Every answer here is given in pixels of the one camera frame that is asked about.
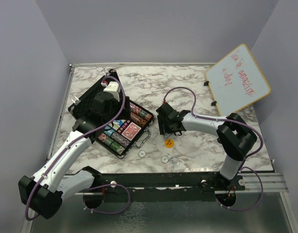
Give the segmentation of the orange big blind button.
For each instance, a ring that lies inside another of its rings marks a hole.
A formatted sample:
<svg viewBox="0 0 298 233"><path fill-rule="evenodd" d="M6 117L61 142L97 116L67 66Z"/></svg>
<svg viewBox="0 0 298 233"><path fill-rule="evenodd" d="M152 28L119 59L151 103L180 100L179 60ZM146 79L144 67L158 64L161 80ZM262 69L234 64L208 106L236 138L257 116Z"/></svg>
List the orange big blind button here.
<svg viewBox="0 0 298 233"><path fill-rule="evenodd" d="M166 139L164 142L165 147L172 148L174 146L174 141L172 139Z"/></svg>

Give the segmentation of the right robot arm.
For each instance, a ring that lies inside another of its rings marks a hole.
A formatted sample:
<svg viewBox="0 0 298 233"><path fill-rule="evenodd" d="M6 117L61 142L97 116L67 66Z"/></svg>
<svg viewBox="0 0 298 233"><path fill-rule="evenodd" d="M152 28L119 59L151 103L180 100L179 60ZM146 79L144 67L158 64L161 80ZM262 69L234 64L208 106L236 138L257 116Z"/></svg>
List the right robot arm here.
<svg viewBox="0 0 298 233"><path fill-rule="evenodd" d="M157 108L158 127L161 135L196 131L214 135L222 145L226 158L216 178L217 186L227 190L234 184L244 158L253 148L257 136L250 126L236 113L225 117L194 115L189 110L175 110L168 103Z"/></svg>

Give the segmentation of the red white poker chip stack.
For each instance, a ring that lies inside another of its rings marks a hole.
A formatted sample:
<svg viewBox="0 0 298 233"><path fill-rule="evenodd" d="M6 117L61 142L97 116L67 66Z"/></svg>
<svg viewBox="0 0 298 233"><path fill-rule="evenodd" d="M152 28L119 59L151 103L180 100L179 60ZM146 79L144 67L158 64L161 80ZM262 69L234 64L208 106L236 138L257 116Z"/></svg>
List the red white poker chip stack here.
<svg viewBox="0 0 298 233"><path fill-rule="evenodd" d="M100 140L102 143L104 143L107 140L108 136L104 133L98 136L98 140Z"/></svg>

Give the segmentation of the red playing card deck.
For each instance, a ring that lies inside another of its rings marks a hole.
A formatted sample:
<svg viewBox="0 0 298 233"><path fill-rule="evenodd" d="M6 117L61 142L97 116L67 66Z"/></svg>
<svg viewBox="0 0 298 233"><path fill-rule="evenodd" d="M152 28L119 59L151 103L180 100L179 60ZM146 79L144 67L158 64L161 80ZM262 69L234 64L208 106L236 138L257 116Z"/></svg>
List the red playing card deck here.
<svg viewBox="0 0 298 233"><path fill-rule="evenodd" d="M141 127L131 122L126 129L122 132L122 136L124 136L129 141L132 141L138 132L141 130Z"/></svg>

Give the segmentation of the clear dealer button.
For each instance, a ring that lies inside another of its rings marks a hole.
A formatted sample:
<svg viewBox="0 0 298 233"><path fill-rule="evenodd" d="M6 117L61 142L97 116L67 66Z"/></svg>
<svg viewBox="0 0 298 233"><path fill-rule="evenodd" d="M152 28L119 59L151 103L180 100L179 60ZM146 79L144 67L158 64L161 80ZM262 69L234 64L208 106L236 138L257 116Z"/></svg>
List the clear dealer button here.
<svg viewBox="0 0 298 233"><path fill-rule="evenodd" d="M172 167L177 167L177 166L179 166L180 161L179 161L177 158L172 157L171 159L169 159L169 164L170 164Z"/></svg>

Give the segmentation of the grey poker chip stack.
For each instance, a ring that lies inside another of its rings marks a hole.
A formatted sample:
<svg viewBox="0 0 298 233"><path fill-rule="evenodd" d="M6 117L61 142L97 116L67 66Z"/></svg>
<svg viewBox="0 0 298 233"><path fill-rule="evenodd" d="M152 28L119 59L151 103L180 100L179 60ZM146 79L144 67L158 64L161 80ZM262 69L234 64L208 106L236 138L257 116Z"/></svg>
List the grey poker chip stack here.
<svg viewBox="0 0 298 233"><path fill-rule="evenodd" d="M135 114L138 114L141 111L141 108L132 102L130 102L130 108Z"/></svg>

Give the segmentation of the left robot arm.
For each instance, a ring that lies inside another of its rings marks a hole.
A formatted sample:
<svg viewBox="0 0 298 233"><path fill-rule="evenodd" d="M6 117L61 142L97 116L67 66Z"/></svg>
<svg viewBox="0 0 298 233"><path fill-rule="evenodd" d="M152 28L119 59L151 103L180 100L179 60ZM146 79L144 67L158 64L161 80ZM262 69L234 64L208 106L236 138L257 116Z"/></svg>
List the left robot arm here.
<svg viewBox="0 0 298 233"><path fill-rule="evenodd" d="M18 182L20 199L25 204L25 218L51 218L64 199L83 189L99 189L101 180L84 171L63 183L63 177L75 160L101 135L105 127L130 111L129 98L123 91L99 91L85 96L72 114L76 122L64 144L54 156L31 177Z"/></svg>

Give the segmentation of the light blue poker chip stack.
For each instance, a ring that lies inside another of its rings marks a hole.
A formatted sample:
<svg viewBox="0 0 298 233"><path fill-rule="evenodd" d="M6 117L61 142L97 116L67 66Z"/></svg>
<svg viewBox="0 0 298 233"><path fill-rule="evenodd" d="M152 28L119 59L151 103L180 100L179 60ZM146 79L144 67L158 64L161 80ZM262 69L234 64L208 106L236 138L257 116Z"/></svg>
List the light blue poker chip stack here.
<svg viewBox="0 0 298 233"><path fill-rule="evenodd" d="M105 127L105 131L104 133L108 136L108 137L111 137L111 135L115 132L115 130L109 126L106 126Z"/></svg>

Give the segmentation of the clear triangular card cutter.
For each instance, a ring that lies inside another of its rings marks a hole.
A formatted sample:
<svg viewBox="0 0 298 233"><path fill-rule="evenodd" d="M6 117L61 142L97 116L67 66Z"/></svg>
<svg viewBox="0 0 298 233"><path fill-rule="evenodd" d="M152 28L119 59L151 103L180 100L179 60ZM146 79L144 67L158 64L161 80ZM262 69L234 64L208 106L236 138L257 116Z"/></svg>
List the clear triangular card cutter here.
<svg viewBox="0 0 298 233"><path fill-rule="evenodd" d="M162 128L163 128L163 134L166 135L168 133L168 128L165 125Z"/></svg>

